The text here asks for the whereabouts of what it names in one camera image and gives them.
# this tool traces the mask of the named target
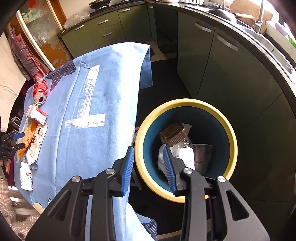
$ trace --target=plastic bag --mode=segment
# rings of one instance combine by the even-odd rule
[[[78,12],[73,14],[70,18],[67,19],[67,21],[64,24],[64,29],[70,28],[74,26],[77,23],[80,23],[81,21],[89,18],[88,12]]]

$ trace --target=cabinet door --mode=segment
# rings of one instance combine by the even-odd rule
[[[194,17],[178,12],[178,67],[192,98],[196,98],[207,65],[214,27]]]
[[[63,35],[62,39],[74,58],[96,49],[83,24]]]
[[[220,110],[236,131],[258,117],[281,92],[275,79],[252,53],[215,29],[197,99]]]
[[[145,43],[151,41],[147,5],[118,10],[126,41]]]

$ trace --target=white wall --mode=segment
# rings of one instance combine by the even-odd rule
[[[89,7],[89,3],[92,0],[59,0],[61,7],[68,19],[71,17],[72,14],[86,11],[86,12],[93,12],[94,10]]]

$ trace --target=metal cup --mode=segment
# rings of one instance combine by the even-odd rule
[[[194,165],[195,170],[201,175],[205,175],[207,172],[207,165],[212,155],[212,145],[207,144],[193,144],[194,152]]]

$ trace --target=faucet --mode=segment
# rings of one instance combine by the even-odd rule
[[[255,23],[255,32],[256,33],[260,33],[260,29],[261,29],[261,26],[262,26],[262,19],[263,19],[263,14],[264,14],[264,7],[263,7],[263,2],[264,0],[261,0],[261,6],[260,6],[260,12],[259,12],[259,18],[257,21],[254,21]]]

